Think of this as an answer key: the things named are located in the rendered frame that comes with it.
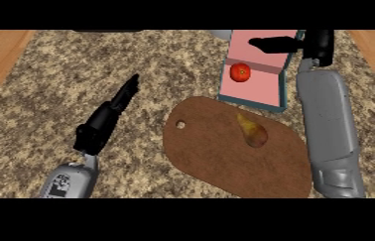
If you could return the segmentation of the pale grey round object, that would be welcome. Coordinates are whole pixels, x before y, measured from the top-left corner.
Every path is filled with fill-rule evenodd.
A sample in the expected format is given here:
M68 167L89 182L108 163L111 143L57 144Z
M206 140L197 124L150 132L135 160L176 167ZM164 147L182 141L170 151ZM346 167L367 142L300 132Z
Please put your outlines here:
M212 30L210 33L220 38L222 40L229 41L232 37L232 31L231 30Z

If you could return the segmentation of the brown wooden cutting board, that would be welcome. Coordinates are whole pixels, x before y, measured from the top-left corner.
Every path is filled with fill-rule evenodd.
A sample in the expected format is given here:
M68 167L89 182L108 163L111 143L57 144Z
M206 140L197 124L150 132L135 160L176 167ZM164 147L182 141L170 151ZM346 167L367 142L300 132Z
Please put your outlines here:
M254 148L237 116L269 133ZM306 144L281 122L203 96L185 99L164 125L163 146L173 166L240 197L308 197L312 189Z

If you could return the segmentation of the red tomato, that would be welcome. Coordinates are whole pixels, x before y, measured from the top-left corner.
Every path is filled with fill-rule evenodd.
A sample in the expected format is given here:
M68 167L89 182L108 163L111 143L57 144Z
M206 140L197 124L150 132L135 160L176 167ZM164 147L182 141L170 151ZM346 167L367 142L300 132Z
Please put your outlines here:
M251 78L251 68L246 63L235 63L231 66L231 79L237 82L246 82Z

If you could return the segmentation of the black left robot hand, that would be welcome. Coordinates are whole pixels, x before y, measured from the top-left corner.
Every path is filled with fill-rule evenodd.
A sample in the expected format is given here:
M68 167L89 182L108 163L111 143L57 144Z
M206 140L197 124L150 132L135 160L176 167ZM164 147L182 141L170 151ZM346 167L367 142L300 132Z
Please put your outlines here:
M123 85L113 100L99 106L89 121L77 128L74 149L92 156L101 152L108 142L119 117L129 105L132 97L138 93L138 79L139 75L136 74Z

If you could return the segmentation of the pink box with teal rim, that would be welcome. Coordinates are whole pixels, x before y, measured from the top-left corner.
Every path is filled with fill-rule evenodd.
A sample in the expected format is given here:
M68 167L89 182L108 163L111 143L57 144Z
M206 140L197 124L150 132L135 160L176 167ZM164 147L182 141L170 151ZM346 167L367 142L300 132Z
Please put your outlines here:
M250 44L253 38L291 37L300 40L305 30L234 30L223 61L219 99L272 112L287 109L285 71L293 53L266 54ZM246 82L231 78L231 67L246 63L251 77Z

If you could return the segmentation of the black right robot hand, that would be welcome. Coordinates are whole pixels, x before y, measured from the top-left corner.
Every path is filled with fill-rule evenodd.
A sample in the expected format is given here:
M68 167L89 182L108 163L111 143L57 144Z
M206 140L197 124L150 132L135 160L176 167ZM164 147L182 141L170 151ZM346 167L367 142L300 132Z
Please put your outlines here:
M303 39L299 37L251 38L248 43L266 54L287 54L303 50L303 57L318 60L319 66L333 65L333 30L306 30Z

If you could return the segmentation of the yellow brown pear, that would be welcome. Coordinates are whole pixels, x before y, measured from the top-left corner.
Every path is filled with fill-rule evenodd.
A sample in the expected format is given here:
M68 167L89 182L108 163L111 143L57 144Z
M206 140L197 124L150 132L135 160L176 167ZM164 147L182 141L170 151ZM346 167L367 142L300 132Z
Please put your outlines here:
M253 148L260 148L269 140L266 128L257 122L251 121L243 114L238 114L238 123L243 129L247 144Z

